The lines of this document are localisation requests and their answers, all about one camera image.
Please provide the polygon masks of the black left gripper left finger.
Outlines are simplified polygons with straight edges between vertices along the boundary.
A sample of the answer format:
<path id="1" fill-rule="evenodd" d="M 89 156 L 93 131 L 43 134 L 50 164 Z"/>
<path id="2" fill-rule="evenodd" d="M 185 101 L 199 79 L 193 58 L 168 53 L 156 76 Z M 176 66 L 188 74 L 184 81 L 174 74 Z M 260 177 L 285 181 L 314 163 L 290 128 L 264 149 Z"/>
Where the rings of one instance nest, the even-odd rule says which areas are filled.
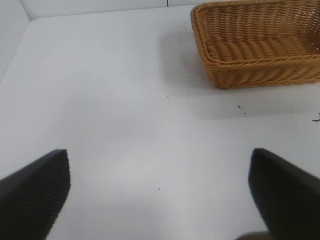
<path id="1" fill-rule="evenodd" d="M 68 153 L 53 150 L 0 181 L 0 238 L 44 240 L 71 189 Z"/>

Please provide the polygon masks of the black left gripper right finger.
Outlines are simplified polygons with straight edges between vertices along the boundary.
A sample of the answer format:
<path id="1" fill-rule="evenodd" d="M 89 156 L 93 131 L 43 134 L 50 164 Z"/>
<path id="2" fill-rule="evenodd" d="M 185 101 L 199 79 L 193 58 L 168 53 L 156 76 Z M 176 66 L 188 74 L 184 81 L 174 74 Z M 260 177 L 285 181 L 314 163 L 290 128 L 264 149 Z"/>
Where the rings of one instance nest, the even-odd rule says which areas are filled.
<path id="1" fill-rule="evenodd" d="M 274 240 L 320 238 L 320 180 L 264 148 L 253 150 L 248 185 Z"/>

